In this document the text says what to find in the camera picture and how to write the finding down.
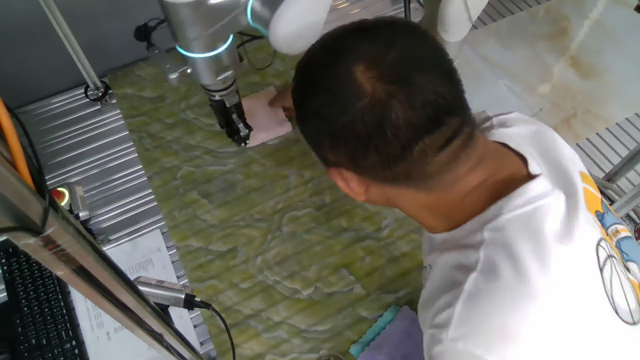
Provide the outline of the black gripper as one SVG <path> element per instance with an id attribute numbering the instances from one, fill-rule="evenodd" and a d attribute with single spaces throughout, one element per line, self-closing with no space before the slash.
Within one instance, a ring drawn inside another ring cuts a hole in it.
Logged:
<path id="1" fill-rule="evenodd" d="M 247 146 L 253 128 L 244 118 L 239 92 L 232 89 L 222 94 L 209 92 L 209 105 L 226 136 L 238 146 Z"/>

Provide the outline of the person's right hand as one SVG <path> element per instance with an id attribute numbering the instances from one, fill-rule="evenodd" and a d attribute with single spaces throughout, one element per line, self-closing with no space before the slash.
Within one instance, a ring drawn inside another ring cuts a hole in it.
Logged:
<path id="1" fill-rule="evenodd" d="M 292 100 L 291 84 L 285 85 L 276 91 L 276 94 L 269 100 L 271 108 L 280 109 L 284 112 L 288 120 L 295 119 L 295 109 Z"/>

